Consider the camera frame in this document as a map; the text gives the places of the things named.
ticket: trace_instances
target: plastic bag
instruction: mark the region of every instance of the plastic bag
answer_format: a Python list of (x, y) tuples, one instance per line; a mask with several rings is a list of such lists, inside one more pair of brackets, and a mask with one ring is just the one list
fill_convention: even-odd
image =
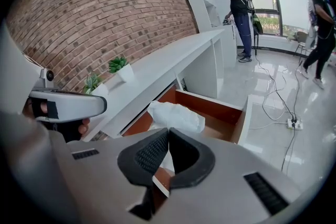
[(156, 127), (174, 127), (194, 133), (200, 133), (204, 129), (205, 118), (180, 104), (152, 101), (147, 111)]

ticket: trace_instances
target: vent grille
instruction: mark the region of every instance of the vent grille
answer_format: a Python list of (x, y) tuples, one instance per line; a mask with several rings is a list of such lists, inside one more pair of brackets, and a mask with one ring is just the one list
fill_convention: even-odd
[(90, 150), (72, 153), (72, 156), (74, 159), (83, 159), (97, 154), (99, 154), (98, 150), (92, 148)]
[(259, 173), (249, 174), (244, 178), (271, 215), (275, 215), (288, 206), (288, 203)]

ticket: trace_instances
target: tiled floor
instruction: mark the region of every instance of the tiled floor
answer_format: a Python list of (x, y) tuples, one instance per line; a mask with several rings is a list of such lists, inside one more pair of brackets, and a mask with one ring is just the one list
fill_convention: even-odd
[[(276, 80), (278, 90), (283, 88), (279, 93), (293, 111), (298, 89), (295, 69), (299, 58), (265, 50), (258, 51), (257, 58)], [(326, 176), (336, 152), (336, 76), (331, 68), (326, 66), (322, 73), (325, 90), (322, 90), (312, 81), (315, 68), (316, 65), (309, 68), (309, 80), (297, 72), (300, 90), (296, 114), (303, 120), (303, 130), (296, 131), (294, 146), (290, 147), (283, 166), (283, 172), (287, 173), (302, 191)], [(254, 102), (250, 127), (262, 127), (274, 122), (261, 106), (265, 94), (273, 89), (272, 80), (258, 67), (258, 62), (253, 56), (252, 62), (237, 62), (235, 68), (226, 70), (219, 99), (243, 106), (250, 94)], [(277, 118), (284, 110), (284, 105), (277, 94), (272, 93), (266, 99), (265, 108), (273, 118)], [(290, 117), (289, 113), (284, 113), (276, 122), (286, 122)], [(293, 134), (294, 131), (287, 129), (284, 124), (272, 124), (258, 130), (250, 129), (244, 147), (275, 168), (281, 169)]]

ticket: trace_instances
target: wooden drawer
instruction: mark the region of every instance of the wooden drawer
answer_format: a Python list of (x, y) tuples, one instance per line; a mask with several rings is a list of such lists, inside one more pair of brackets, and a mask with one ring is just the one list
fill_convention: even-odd
[[(213, 137), (236, 144), (241, 144), (247, 135), (251, 116), (251, 103), (247, 100), (244, 108), (220, 102), (198, 94), (169, 88), (158, 99), (159, 102), (170, 102), (183, 105), (205, 118), (204, 136)], [(146, 111), (138, 116), (123, 136), (146, 132), (153, 120)]]

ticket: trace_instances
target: brick wall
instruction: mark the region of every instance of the brick wall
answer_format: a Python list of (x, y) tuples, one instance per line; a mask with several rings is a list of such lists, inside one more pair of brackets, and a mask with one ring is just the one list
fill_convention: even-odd
[(72, 91), (90, 71), (111, 78), (115, 56), (132, 63), (196, 33), (187, 0), (16, 0), (7, 23), (24, 52)]

